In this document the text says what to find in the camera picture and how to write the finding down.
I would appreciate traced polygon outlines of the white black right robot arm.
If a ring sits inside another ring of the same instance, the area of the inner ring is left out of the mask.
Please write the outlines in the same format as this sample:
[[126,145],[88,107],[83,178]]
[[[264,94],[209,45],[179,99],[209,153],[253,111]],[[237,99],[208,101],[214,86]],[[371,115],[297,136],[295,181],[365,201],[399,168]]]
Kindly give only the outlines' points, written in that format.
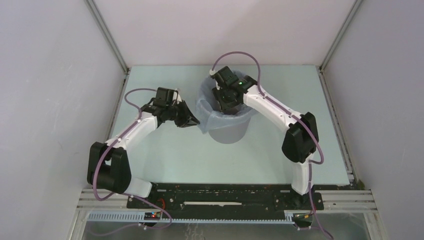
[[309,161],[317,151],[319,141],[315,116],[307,112],[301,114],[288,108],[276,98],[264,92],[259,83],[245,75],[238,77],[228,66],[218,71],[211,69],[210,77],[216,86],[212,94],[222,111],[239,105],[246,105],[275,124],[284,134],[281,150],[291,162],[291,204],[304,209],[311,202],[308,193],[312,188]]

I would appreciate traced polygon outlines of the light blue plastic trash bag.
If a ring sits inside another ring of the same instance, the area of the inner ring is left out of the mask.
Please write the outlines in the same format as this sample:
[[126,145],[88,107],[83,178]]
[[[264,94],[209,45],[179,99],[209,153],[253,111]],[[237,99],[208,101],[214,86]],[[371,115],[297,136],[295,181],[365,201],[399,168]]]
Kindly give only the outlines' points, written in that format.
[[245,104],[237,106],[236,113],[221,112],[212,92],[215,87],[215,80],[207,76],[197,91],[194,115],[200,122],[198,127],[202,133],[243,124],[258,114],[258,111]]

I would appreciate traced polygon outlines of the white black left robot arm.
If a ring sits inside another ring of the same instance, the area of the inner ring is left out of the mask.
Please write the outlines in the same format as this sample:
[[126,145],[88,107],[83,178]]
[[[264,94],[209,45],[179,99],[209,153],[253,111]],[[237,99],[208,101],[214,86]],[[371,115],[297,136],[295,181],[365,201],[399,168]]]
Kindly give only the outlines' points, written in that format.
[[124,95],[126,103],[137,109],[135,120],[106,142],[94,142],[89,149],[87,168],[87,182],[93,188],[138,196],[145,208],[156,206],[158,194],[152,191],[152,182],[132,175],[130,150],[167,121],[174,122],[178,128],[200,124],[178,90],[159,87],[154,92],[155,97],[141,107]]

